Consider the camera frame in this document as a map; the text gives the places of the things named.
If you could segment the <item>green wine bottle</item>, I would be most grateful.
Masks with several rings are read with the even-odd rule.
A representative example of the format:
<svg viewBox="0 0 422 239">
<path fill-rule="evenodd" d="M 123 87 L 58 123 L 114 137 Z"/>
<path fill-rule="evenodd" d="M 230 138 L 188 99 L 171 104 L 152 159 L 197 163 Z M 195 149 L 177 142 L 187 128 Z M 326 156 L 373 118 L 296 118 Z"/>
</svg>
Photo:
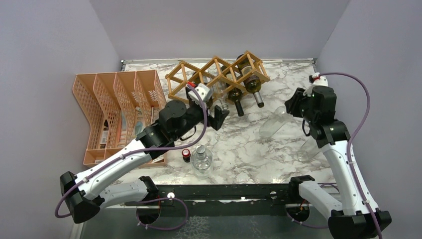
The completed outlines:
<svg viewBox="0 0 422 239">
<path fill-rule="evenodd" d="M 226 66 L 222 66 L 221 70 L 225 70 L 226 68 L 227 68 Z M 236 80 L 235 73 L 232 74 L 230 71 L 226 73 L 226 77 L 233 81 Z M 244 116 L 244 111 L 241 104 L 242 95 L 243 95 L 242 91 L 236 87 L 234 87 L 232 90 L 228 91 L 227 93 L 227 98 L 235 104 L 237 114 L 239 117 Z"/>
<path fill-rule="evenodd" d="M 253 70 L 248 58 L 242 60 L 237 64 L 240 70 L 240 75 L 243 77 L 245 74 Z M 252 94 L 259 108 L 264 107 L 264 102 L 260 94 L 262 84 L 258 76 L 251 74 L 248 78 L 243 81 L 243 84 L 248 93 Z"/>
</svg>

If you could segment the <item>clear round glass bottle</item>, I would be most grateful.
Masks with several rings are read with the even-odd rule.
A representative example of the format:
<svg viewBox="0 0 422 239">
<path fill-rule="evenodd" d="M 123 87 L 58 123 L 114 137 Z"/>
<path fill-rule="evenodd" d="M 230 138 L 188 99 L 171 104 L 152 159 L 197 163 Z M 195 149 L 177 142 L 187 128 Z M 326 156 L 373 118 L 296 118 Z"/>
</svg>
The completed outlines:
<svg viewBox="0 0 422 239">
<path fill-rule="evenodd" d="M 281 127 L 291 120 L 291 115 L 287 113 L 285 106 L 278 107 L 263 123 L 259 129 L 261 138 L 272 137 Z"/>
</svg>

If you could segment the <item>round clear glass decanter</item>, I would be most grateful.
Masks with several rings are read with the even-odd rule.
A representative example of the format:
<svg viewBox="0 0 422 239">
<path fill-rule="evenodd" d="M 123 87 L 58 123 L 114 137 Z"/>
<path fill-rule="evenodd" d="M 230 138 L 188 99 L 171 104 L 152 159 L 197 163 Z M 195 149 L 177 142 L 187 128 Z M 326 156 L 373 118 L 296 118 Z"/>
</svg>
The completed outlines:
<svg viewBox="0 0 422 239">
<path fill-rule="evenodd" d="M 213 171 L 212 152 L 206 146 L 200 144 L 191 156 L 191 165 L 197 177 L 208 178 Z"/>
</svg>

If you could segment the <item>tall clear glass bottle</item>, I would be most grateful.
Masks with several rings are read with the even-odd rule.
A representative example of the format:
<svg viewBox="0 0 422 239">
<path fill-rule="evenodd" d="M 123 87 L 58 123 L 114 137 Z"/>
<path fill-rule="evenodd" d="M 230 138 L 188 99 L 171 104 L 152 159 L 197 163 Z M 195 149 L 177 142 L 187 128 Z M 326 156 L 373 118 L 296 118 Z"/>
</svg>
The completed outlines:
<svg viewBox="0 0 422 239">
<path fill-rule="evenodd" d="M 228 103 L 226 102 L 226 93 L 223 92 L 225 88 L 225 82 L 222 81 L 216 81 L 216 83 L 212 85 L 213 92 L 219 95 L 218 101 L 220 107 L 223 110 L 229 110 Z"/>
</svg>

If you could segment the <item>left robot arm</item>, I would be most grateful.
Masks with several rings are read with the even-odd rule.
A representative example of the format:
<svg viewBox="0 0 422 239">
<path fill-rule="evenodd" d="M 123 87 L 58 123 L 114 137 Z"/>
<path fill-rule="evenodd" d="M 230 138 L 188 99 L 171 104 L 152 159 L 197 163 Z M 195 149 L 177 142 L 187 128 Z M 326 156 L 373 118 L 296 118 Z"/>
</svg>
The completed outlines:
<svg viewBox="0 0 422 239">
<path fill-rule="evenodd" d="M 195 102 L 190 102 L 187 107 L 182 101 L 169 101 L 159 112 L 158 120 L 116 154 L 84 172 L 74 174 L 68 171 L 60 176 L 62 198 L 55 208 L 55 217 L 72 217 L 74 223 L 79 224 L 110 206 L 135 201 L 147 205 L 153 203 L 158 189 L 150 177 L 142 176 L 125 184 L 114 182 L 170 150 L 184 149 L 184 146 L 175 146 L 175 142 L 202 123 L 203 131 L 187 146 L 196 144 L 208 126 L 219 130 L 228 114 L 228 110 L 219 106 L 215 106 L 214 116 L 210 116 L 207 108 Z"/>
</svg>

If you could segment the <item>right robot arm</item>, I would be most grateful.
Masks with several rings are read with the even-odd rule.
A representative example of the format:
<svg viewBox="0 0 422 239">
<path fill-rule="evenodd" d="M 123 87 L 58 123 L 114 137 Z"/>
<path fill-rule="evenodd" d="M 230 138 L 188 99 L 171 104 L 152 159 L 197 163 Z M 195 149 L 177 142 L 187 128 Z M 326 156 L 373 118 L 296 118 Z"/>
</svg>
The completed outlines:
<svg viewBox="0 0 422 239">
<path fill-rule="evenodd" d="M 309 124 L 310 136 L 330 164 L 341 199 L 335 199 L 309 175 L 291 178 L 288 198 L 311 203 L 327 219 L 335 239 L 380 238 L 392 218 L 372 198 L 354 158 L 348 129 L 334 117 L 334 90 L 327 86 L 297 88 L 285 106 L 288 114 Z"/>
</svg>

